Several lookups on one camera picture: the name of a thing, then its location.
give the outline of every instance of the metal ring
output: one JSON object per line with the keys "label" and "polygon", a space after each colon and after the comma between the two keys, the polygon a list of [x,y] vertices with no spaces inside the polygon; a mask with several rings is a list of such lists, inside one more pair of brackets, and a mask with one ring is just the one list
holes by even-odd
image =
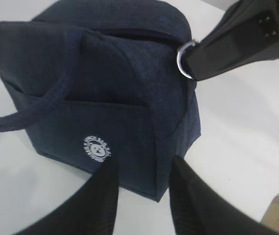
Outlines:
{"label": "metal ring", "polygon": [[177,55],[177,65],[178,65],[178,68],[179,68],[181,74],[183,74],[185,77],[192,79],[192,80],[194,80],[194,78],[191,75],[189,75],[187,72],[184,71],[182,64],[181,64],[181,60],[182,60],[183,55],[186,52],[186,49],[189,47],[194,47],[196,45],[197,45],[196,40],[192,40],[192,41],[184,44],[181,48],[179,48],[178,55]]}

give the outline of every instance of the denim fabric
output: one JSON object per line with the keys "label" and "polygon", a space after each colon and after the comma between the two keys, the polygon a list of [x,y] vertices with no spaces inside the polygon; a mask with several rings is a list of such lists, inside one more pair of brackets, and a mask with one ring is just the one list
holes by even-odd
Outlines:
{"label": "denim fabric", "polygon": [[61,0],[30,22],[0,23],[0,77],[18,111],[63,74],[69,27],[84,31],[74,84],[27,129],[34,148],[93,173],[101,163],[84,143],[96,136],[118,157],[121,186],[159,201],[172,158],[200,136],[196,83],[176,67],[177,45],[191,39],[187,20],[155,0]]}

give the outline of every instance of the white logo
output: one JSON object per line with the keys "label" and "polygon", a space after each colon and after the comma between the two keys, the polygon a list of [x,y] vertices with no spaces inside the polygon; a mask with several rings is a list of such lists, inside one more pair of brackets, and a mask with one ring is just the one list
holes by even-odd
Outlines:
{"label": "white logo", "polygon": [[107,157],[111,156],[107,143],[96,136],[88,136],[84,139],[84,149],[92,159],[100,163],[103,163]]}

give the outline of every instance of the navy blue bag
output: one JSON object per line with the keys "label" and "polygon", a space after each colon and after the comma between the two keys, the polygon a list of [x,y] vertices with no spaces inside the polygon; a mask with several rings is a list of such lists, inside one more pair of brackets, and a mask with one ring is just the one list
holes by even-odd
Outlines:
{"label": "navy blue bag", "polygon": [[159,201],[172,157],[200,136],[196,82],[176,66],[189,40],[161,1],[62,0],[0,22],[0,77],[18,110],[0,132],[26,128],[40,155],[89,173],[117,156],[121,186]]}
{"label": "navy blue bag", "polygon": [[112,235],[122,186],[155,201],[169,187],[177,235],[276,235],[183,160],[200,136],[196,81],[274,59],[279,0],[240,0],[200,43],[157,0],[60,0],[0,22],[0,77],[18,110],[0,132],[26,129],[40,155],[94,173],[18,234]]}

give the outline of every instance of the white surface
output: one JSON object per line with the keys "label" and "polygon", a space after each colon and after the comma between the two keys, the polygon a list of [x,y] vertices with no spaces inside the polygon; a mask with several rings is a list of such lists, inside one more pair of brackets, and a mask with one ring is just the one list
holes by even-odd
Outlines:
{"label": "white surface", "polygon": [[[52,0],[0,0],[1,20],[28,20]],[[223,11],[171,0],[193,35],[206,36]],[[186,159],[220,195],[256,220],[279,193],[279,61],[245,66],[197,88],[202,137]],[[0,83],[0,116],[14,106]],[[34,223],[71,196],[88,174],[38,156],[24,131],[0,134],[0,235]],[[166,194],[157,204],[120,191],[115,234],[173,235]]]}

